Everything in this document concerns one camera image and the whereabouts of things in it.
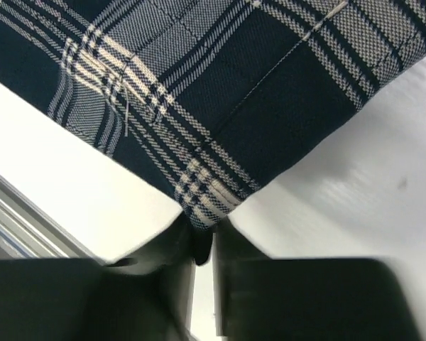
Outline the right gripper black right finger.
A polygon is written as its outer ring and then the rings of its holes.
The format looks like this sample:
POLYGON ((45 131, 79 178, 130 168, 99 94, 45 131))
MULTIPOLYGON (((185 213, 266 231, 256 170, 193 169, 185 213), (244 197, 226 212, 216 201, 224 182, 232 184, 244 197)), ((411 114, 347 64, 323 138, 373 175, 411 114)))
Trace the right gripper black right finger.
POLYGON ((363 258, 273 259, 229 220, 214 228, 217 334, 226 340, 420 340, 395 274, 363 258))

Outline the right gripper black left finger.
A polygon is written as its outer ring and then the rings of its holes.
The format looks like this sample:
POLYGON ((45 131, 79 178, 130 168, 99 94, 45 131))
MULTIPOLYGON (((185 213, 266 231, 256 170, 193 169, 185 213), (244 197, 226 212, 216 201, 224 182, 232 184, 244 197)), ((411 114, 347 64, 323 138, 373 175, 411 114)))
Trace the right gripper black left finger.
POLYGON ((114 264, 0 259, 0 340, 191 340, 190 247, 179 217, 114 264))

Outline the navy plaid pleated skirt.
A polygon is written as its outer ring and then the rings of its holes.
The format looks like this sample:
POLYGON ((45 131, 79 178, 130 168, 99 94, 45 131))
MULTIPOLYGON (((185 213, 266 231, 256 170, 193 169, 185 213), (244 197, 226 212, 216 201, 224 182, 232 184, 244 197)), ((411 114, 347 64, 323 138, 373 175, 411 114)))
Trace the navy plaid pleated skirt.
POLYGON ((0 1, 0 83, 211 227, 426 56, 426 1, 0 1))

